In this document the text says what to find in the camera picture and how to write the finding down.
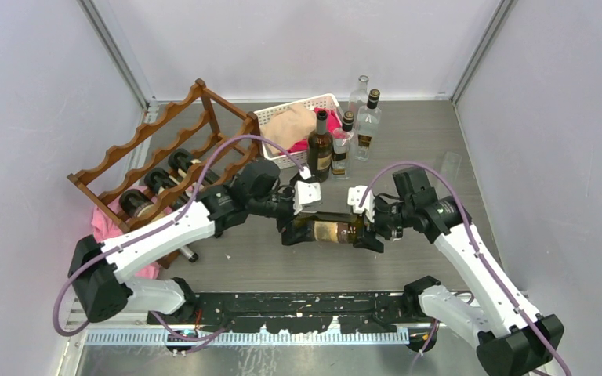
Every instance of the pink cloth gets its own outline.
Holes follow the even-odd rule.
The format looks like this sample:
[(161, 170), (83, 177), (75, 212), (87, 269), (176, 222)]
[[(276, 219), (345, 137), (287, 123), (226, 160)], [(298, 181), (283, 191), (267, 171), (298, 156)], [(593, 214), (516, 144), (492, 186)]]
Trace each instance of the pink cloth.
[[(138, 190), (144, 191), (146, 187), (136, 186)], [(114, 200), (111, 204), (108, 205), (109, 208), (113, 212), (118, 212), (118, 200)], [(171, 213), (172, 211), (169, 208), (165, 209), (165, 213)], [(117, 224), (114, 223), (107, 215), (98, 207), (93, 208), (93, 218), (91, 219), (91, 227), (93, 228), (93, 237), (96, 238), (96, 241), (99, 243), (105, 239), (109, 239), (112, 237), (118, 237), (123, 235), (121, 229), (118, 228)], [(135, 273), (136, 277), (156, 279), (158, 277), (158, 273), (160, 273), (160, 265), (157, 262), (152, 262), (151, 264), (144, 267), (144, 269)]]
[[(337, 128), (340, 128), (343, 126), (340, 124), (340, 119), (338, 119), (338, 114), (335, 112), (335, 110), (326, 110), (325, 108), (315, 107), (315, 109), (314, 109), (315, 114), (319, 110), (325, 110), (326, 112), (328, 112), (326, 128), (329, 133), (333, 134), (333, 131), (335, 131)], [(295, 143), (288, 151), (290, 153), (295, 153), (297, 151), (306, 151), (306, 150), (308, 150), (308, 140), (302, 139), (301, 141)]]

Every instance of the brown bottle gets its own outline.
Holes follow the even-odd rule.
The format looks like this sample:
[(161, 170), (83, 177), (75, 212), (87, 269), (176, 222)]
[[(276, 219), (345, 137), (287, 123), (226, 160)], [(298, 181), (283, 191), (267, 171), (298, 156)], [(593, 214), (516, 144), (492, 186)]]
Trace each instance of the brown bottle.
[(308, 167), (321, 183), (328, 179), (331, 171), (333, 136), (327, 131), (328, 114), (325, 110), (317, 112), (317, 129), (308, 135)]
[(301, 213), (293, 224), (308, 228), (314, 241), (353, 244), (364, 220), (360, 215), (317, 212)]

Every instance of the black motor joint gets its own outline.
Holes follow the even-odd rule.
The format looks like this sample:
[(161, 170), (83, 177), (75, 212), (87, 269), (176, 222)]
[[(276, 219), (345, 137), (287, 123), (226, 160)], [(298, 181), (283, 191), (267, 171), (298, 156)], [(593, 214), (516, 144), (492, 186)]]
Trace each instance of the black motor joint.
[(398, 239), (404, 228), (411, 227), (434, 243), (441, 234), (448, 235), (449, 229), (462, 223), (455, 199), (438, 199), (423, 168), (395, 172), (393, 181), (397, 201), (389, 203), (382, 195), (375, 198), (375, 231), (381, 237)]
[(216, 232), (241, 225), (248, 215), (286, 219), (294, 215), (294, 191), (280, 188), (280, 168), (272, 161), (247, 164), (229, 184), (210, 186), (198, 195), (215, 221)]

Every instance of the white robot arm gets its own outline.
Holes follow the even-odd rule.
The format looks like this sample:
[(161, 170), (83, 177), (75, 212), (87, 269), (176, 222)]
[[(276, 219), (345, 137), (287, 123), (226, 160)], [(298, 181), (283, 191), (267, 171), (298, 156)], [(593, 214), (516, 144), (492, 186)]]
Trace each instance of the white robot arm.
[[(93, 236), (81, 239), (75, 247), (68, 276), (100, 253), (119, 248), (72, 284), (89, 322), (107, 320), (124, 310), (181, 316), (192, 312), (196, 298), (183, 279), (149, 280), (135, 277), (135, 273), (179, 247), (242, 224), (250, 214), (285, 221), (321, 201), (320, 184), (307, 166), (292, 178), (294, 190), (275, 191), (279, 174), (280, 169), (272, 162), (252, 162), (230, 184), (210, 186), (200, 193), (182, 216), (180, 208), (101, 244)], [(121, 246), (140, 237), (135, 244)]]
[[(446, 324), (476, 349), (479, 361), (491, 376), (522, 375), (551, 361), (552, 356), (522, 312), (554, 348), (559, 345), (564, 326), (555, 315), (543, 316), (520, 293), (468, 218), (479, 249), (478, 254), (475, 252), (454, 198), (438, 199), (421, 168), (396, 172), (393, 180), (400, 201), (390, 204), (368, 193), (361, 205), (366, 187), (357, 186), (348, 195), (353, 212), (363, 213), (371, 231), (387, 240), (402, 237), (402, 230), (407, 227), (423, 233), (458, 270), (480, 305), (467, 305), (439, 280), (428, 276), (405, 286), (409, 314), (433, 317)], [(517, 305), (502, 286), (514, 296)]]
[[(253, 162), (246, 165), (230, 184), (210, 186), (200, 193), (184, 215), (180, 216), (181, 208), (103, 244), (97, 244), (92, 237), (80, 240), (69, 275), (101, 252), (119, 248), (72, 283), (89, 322), (107, 320), (122, 310), (192, 316), (198, 301), (184, 280), (147, 280), (134, 277), (135, 273), (185, 244), (242, 224), (248, 215), (275, 218), (285, 245), (320, 240), (320, 237), (309, 235), (309, 229), (292, 225), (299, 213), (313, 211), (321, 201), (319, 183), (313, 181), (310, 172), (304, 168), (291, 181), (294, 190), (278, 193), (274, 186), (279, 173), (280, 170), (270, 161)], [(381, 252), (383, 243), (379, 239), (400, 239), (403, 229), (412, 227), (447, 257), (480, 303), (480, 308), (467, 305), (438, 280), (428, 276), (404, 287), (402, 304), (407, 310), (405, 317), (415, 320), (433, 317), (445, 323), (476, 349), (490, 376), (522, 375), (549, 362), (551, 355), (531, 333), (532, 329), (520, 311), (535, 319), (535, 326), (555, 348), (564, 333), (559, 319), (554, 315), (542, 316), (516, 289), (483, 245), (470, 219), (471, 233), (478, 243), (481, 257), (492, 267), (492, 274), (487, 270), (474, 252), (455, 201), (451, 197), (438, 199), (425, 171), (410, 168), (394, 173), (393, 180), (400, 201), (392, 204), (369, 193), (364, 204), (360, 205), (366, 187), (350, 189), (348, 203), (364, 223), (351, 238), (354, 247)], [(149, 235), (121, 249), (120, 244), (144, 234)], [(493, 274), (515, 295), (518, 307), (514, 307), (507, 298)]]

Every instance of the wire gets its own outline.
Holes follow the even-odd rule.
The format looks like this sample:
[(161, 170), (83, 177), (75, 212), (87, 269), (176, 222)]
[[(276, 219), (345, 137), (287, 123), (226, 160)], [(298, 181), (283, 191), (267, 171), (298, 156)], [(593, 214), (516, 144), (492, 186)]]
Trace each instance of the wire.
[(391, 200), (397, 200), (397, 201), (401, 200), (400, 197), (394, 196), (393, 194), (388, 194), (388, 193), (378, 193), (375, 197), (386, 197), (386, 198), (389, 198)]
[[(211, 164), (217, 158), (217, 156), (220, 154), (221, 151), (223, 151), (230, 144), (236, 143), (243, 139), (254, 139), (254, 140), (260, 141), (262, 143), (268, 143), (269, 145), (280, 150), (285, 156), (287, 156), (292, 162), (294, 162), (294, 164), (300, 171), (303, 170), (303, 166), (301, 165), (301, 162), (297, 161), (296, 158), (294, 158), (282, 146), (274, 143), (273, 141), (265, 139), (262, 136), (242, 135), (242, 136), (234, 137), (232, 139), (228, 139), (223, 145), (220, 145), (218, 148), (216, 148), (216, 150), (213, 152), (213, 154), (211, 154), (211, 157), (209, 157), (209, 159), (206, 161), (204, 168), (201, 170), (201, 173), (198, 178), (198, 182), (204, 181), (204, 177), (206, 176), (206, 173), (209, 170), (209, 167), (211, 167)], [(73, 331), (65, 331), (61, 327), (61, 322), (59, 322), (59, 311), (61, 308), (61, 302), (63, 301), (63, 297), (65, 296), (66, 292), (68, 291), (68, 289), (70, 288), (72, 283), (75, 282), (75, 280), (77, 280), (79, 278), (79, 276), (81, 276), (82, 273), (84, 273), (88, 268), (94, 266), (98, 262), (106, 259), (110, 255), (113, 255), (114, 253), (122, 250), (123, 248), (129, 247), (129, 246), (137, 243), (138, 241), (147, 239), (148, 237), (155, 235), (156, 233), (160, 233), (161, 231), (169, 228), (170, 226), (174, 226), (174, 224), (176, 224), (179, 221), (179, 219), (181, 219), (186, 213), (188, 213), (188, 209), (190, 209), (190, 206), (193, 204), (193, 202), (197, 198), (198, 193), (199, 193), (199, 190), (193, 190), (193, 193), (190, 196), (190, 200), (188, 201), (188, 203), (183, 206), (183, 209), (181, 209), (179, 215), (176, 216), (172, 221), (163, 223), (161, 226), (156, 227), (147, 233), (139, 235), (138, 237), (134, 237), (133, 239), (127, 240), (126, 242), (124, 242), (108, 251), (105, 251), (105, 252), (101, 253), (100, 255), (97, 255), (94, 258), (91, 258), (88, 262), (86, 262), (85, 264), (80, 266), (77, 270), (75, 270), (75, 272), (72, 273), (71, 276), (68, 277), (68, 279), (65, 282), (63, 282), (63, 285), (61, 286), (59, 294), (56, 296), (56, 301), (54, 302), (54, 308), (52, 310), (52, 325), (54, 326), (54, 330), (56, 331), (56, 333), (63, 335), (64, 337), (72, 337), (73, 335), (76, 335), (77, 333), (80, 333), (81, 331), (86, 329), (86, 327), (88, 327), (88, 325), (89, 325), (89, 321), (87, 320), (84, 323), (82, 323), (79, 327), (74, 329)], [(171, 330), (171, 328), (167, 324), (165, 324), (165, 322), (162, 320), (162, 317), (160, 317), (160, 315), (157, 315), (155, 312), (152, 312), (152, 314), (154, 316), (158, 316), (158, 317), (156, 317), (158, 319), (158, 321), (161, 322), (161, 324), (165, 327), (165, 329), (167, 329), (169, 331), (169, 333), (173, 337), (175, 335), (178, 335), (181, 337), (180, 334)], [(200, 340), (201, 338), (182, 337), (181, 339), (183, 339), (184, 341), (197, 341), (197, 340)]]
[(557, 362), (560, 364), (560, 367), (562, 368), (562, 371), (564, 371), (564, 374), (566, 376), (571, 376), (572, 375), (571, 370), (569, 370), (569, 367), (566, 364), (566, 362), (564, 362), (564, 359), (562, 359), (562, 357), (555, 350), (553, 345), (551, 345), (550, 342), (548, 342), (548, 340), (546, 339), (546, 336), (544, 336), (543, 333), (541, 333), (541, 331), (536, 327), (536, 325), (530, 319), (530, 317), (527, 315), (527, 313), (522, 308), (520, 308), (520, 303), (517, 301), (516, 297), (513, 296), (513, 293), (506, 287), (506, 285), (504, 284), (504, 281), (502, 281), (502, 279), (499, 278), (499, 276), (497, 275), (495, 270), (492, 269), (490, 262), (488, 262), (488, 260), (484, 256), (484, 254), (480, 251), (479, 244), (477, 243), (477, 240), (474, 238), (472, 229), (470, 229), (470, 221), (467, 218), (467, 213), (465, 212), (465, 208), (462, 206), (462, 202), (460, 201), (458, 194), (455, 192), (455, 190), (453, 189), (451, 184), (449, 184), (448, 181), (442, 175), (440, 175), (439, 172), (435, 171), (433, 168), (431, 168), (427, 164), (423, 164), (423, 163), (419, 163), (419, 162), (402, 161), (402, 162), (397, 162), (397, 163), (391, 164), (391, 165), (383, 168), (382, 170), (380, 170), (377, 173), (377, 175), (375, 175), (375, 177), (371, 180), (370, 184), (368, 184), (368, 187), (365, 189), (364, 195), (361, 198), (361, 202), (359, 203), (359, 206), (361, 206), (361, 207), (363, 206), (365, 198), (366, 198), (366, 196), (368, 196), (368, 192), (370, 192), (372, 190), (372, 186), (375, 184), (377, 179), (379, 179), (382, 175), (384, 175), (386, 172), (388, 172), (392, 169), (399, 168), (399, 167), (408, 167), (408, 166), (415, 166), (415, 167), (423, 168), (424, 170), (428, 171), (430, 174), (434, 175), (437, 178), (437, 180), (442, 182), (442, 184), (444, 184), (444, 186), (446, 187), (448, 192), (453, 196), (453, 198), (455, 200), (455, 205), (458, 207), (458, 212), (460, 213), (460, 217), (462, 218), (462, 224), (465, 226), (465, 231), (467, 233), (467, 237), (470, 239), (470, 243), (472, 244), (472, 247), (474, 248), (476, 257), (479, 258), (481, 263), (484, 265), (484, 268), (491, 275), (492, 279), (497, 283), (499, 288), (502, 289), (502, 292), (509, 299), (509, 301), (513, 305), (514, 309), (516, 309), (517, 312), (520, 314), (520, 317), (523, 318), (525, 323), (531, 328), (531, 330), (534, 332), (534, 334), (539, 339), (539, 341), (543, 344), (544, 347), (546, 347), (546, 350), (548, 350), (548, 353), (550, 353), (550, 355), (553, 356), (553, 358), (555, 358), (557, 360)]
[(430, 340), (433, 339), (435, 332), (437, 332), (437, 330), (439, 328), (440, 328), (440, 321), (433, 319), (433, 325), (430, 327), (430, 333), (428, 333), (428, 339), (423, 343), (423, 346), (421, 346), (421, 349), (416, 353), (416, 355), (414, 355), (414, 359), (412, 359), (412, 365), (409, 367), (410, 372), (412, 372), (412, 370), (414, 369), (414, 365), (416, 364), (416, 361), (419, 360), (419, 358), (421, 356), (423, 356), (423, 352), (426, 351), (426, 348), (430, 344)]
[(468, 305), (472, 304), (472, 302), (474, 301), (474, 294), (472, 293), (472, 291), (470, 291), (470, 290), (458, 290), (458, 291), (456, 291), (456, 292), (453, 293), (453, 295), (455, 295), (455, 296), (460, 296), (460, 295), (463, 295), (463, 294), (470, 294), (470, 298), (467, 300), (466, 303)]

